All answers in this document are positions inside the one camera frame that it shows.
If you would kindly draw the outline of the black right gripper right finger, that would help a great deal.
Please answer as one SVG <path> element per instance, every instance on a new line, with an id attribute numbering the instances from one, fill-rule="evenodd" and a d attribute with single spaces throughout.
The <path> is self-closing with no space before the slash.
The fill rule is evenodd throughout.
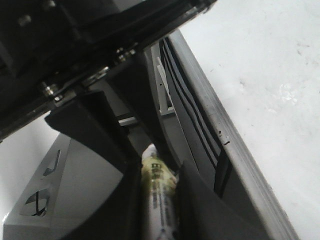
<path id="1" fill-rule="evenodd" d="M 181 240 L 269 240 L 228 207 L 185 160 L 177 184 Z"/>

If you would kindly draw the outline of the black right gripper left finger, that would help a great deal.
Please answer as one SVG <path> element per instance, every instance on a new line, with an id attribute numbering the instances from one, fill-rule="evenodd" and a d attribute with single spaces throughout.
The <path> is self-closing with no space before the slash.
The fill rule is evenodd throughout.
<path id="1" fill-rule="evenodd" d="M 111 195 L 65 240 L 137 240 L 140 233 L 141 159 L 103 91 L 88 91 L 45 117 L 54 130 L 91 149 L 123 176 Z"/>

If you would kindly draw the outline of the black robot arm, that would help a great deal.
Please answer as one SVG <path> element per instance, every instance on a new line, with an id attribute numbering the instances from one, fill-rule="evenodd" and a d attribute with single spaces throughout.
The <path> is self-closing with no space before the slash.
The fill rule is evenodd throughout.
<path id="1" fill-rule="evenodd" d="M 79 141 L 124 176 L 106 203 L 68 240 L 110 240 L 134 230 L 142 162 L 106 95 L 89 90 L 105 78 L 132 111 L 160 158 L 178 174 L 182 240 L 265 240 L 208 188 L 197 166 L 180 161 L 161 122 L 148 47 L 162 42 L 212 0 L 3 0 L 0 3 L 0 135 L 49 109 L 46 122 Z"/>

